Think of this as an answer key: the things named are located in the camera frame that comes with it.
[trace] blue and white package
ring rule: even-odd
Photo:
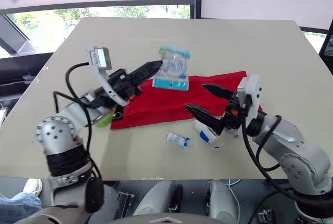
[[[152,86],[172,90],[188,90],[187,61],[191,57],[191,52],[161,46],[160,56],[163,64],[154,77]]]

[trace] red cloth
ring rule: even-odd
[[[199,105],[214,116],[223,115],[228,101],[210,94],[202,84],[218,84],[234,91],[246,76],[245,71],[210,77],[190,76],[188,91],[154,88],[152,80],[148,80],[141,85],[142,94],[124,107],[123,119],[112,121],[111,129],[193,118],[185,103]]]

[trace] white bottle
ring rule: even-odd
[[[182,147],[182,148],[188,148],[189,147],[190,139],[188,137],[179,136],[175,133],[169,133],[166,136],[166,140],[169,143],[174,144],[174,145],[179,146],[179,147]]]
[[[196,129],[196,131],[199,133],[199,136],[204,141],[210,144],[215,143],[218,136],[215,135],[207,125],[203,124],[202,122],[199,122],[196,119],[192,120],[192,124],[194,129]]]

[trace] shoe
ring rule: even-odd
[[[23,193],[32,193],[37,196],[41,193],[43,188],[42,181],[40,179],[30,178],[24,186]]]

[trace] black cable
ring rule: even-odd
[[[100,174],[99,168],[97,167],[96,163],[94,162],[94,160],[90,157],[90,161],[93,164],[93,167],[95,168],[98,177],[102,180],[102,175]]]
[[[260,155],[260,152],[261,152],[262,148],[264,147],[265,143],[268,141],[269,137],[271,136],[271,134],[273,133],[273,131],[275,130],[275,128],[278,126],[278,124],[279,124],[279,123],[281,122],[281,120],[282,120],[282,117],[279,116],[279,115],[277,115],[277,116],[275,116],[275,117],[277,118],[277,120],[275,121],[275,123],[273,124],[273,126],[269,129],[269,131],[266,133],[266,135],[265,135],[264,138],[262,139],[262,141],[261,141],[261,143],[260,143],[260,145],[259,145],[259,147],[258,147],[258,149],[257,149],[257,153],[255,154],[255,158],[257,158],[259,164],[260,164],[260,161],[259,161],[259,155]],[[264,168],[264,167],[263,167],[263,169],[264,169],[265,171],[269,172],[269,171],[273,171],[273,170],[275,170],[275,169],[277,169],[277,168],[279,168],[279,167],[280,167],[280,164],[276,164],[276,165],[274,165],[273,167],[269,167],[269,168]]]
[[[301,199],[299,197],[296,197],[296,196],[291,195],[290,193],[284,191],[283,188],[281,188],[278,184],[276,184],[275,181],[264,170],[264,168],[260,165],[257,158],[255,158],[255,155],[253,153],[253,150],[251,149],[250,142],[249,142],[249,139],[248,139],[247,133],[246,133],[245,117],[242,120],[241,130],[242,130],[242,136],[243,136],[243,139],[244,139],[245,147],[246,147],[247,151],[249,152],[249,155],[250,155],[251,159],[253,160],[254,164],[257,166],[259,171],[262,173],[262,175],[272,184],[272,186],[276,190],[278,190],[284,196],[286,196],[286,197],[288,197],[288,198],[290,198],[290,199],[292,199],[292,200],[294,200],[298,203],[302,203],[302,204],[309,204],[309,205],[315,205],[315,206],[322,205],[322,204],[333,204],[333,199],[323,200],[323,201],[322,200],[312,200],[312,199]]]
[[[80,63],[80,64],[76,64],[76,65],[73,65],[70,69],[67,70],[66,74],[65,74],[65,79],[66,79],[66,85],[70,91],[70,93],[72,94],[73,98],[75,99],[76,103],[78,103],[80,105],[80,107],[82,108],[86,118],[87,118],[87,125],[88,125],[88,140],[87,140],[87,152],[89,153],[89,150],[90,150],[90,142],[91,142],[91,139],[92,139],[92,121],[90,119],[90,116],[89,116],[89,113],[88,113],[88,110],[86,108],[86,106],[83,104],[83,102],[81,102],[81,100],[79,99],[79,97],[77,96],[77,94],[75,93],[75,91],[73,90],[72,86],[71,86],[71,83],[69,82],[69,75],[71,74],[71,72],[76,69],[76,68],[79,68],[79,67],[83,67],[83,66],[86,66],[86,65],[89,65],[88,62],[86,63]]]
[[[56,113],[59,113],[59,106],[58,106],[58,98],[57,98],[57,96],[61,96],[63,98],[66,98],[68,100],[76,102],[76,100],[74,98],[72,98],[72,97],[70,97],[70,96],[68,96],[68,95],[66,95],[64,93],[61,93],[60,91],[57,91],[57,90],[53,91],[53,99],[54,99],[54,104],[55,104],[55,107],[56,107]]]
[[[270,197],[272,197],[272,196],[274,196],[274,195],[276,195],[276,194],[278,194],[278,193],[280,193],[280,192],[277,191],[277,190],[275,190],[275,191],[269,193],[268,195],[266,195],[266,196],[265,196],[265,197],[259,202],[259,204],[258,204],[257,207],[255,208],[255,210],[253,211],[253,213],[252,213],[252,215],[251,215],[251,217],[250,217],[250,219],[249,219],[249,221],[248,221],[248,224],[251,224],[252,220],[254,219],[254,217],[255,217],[256,213],[258,212],[259,208],[261,207],[261,205],[262,205],[262,204],[263,204],[268,198],[270,198]]]

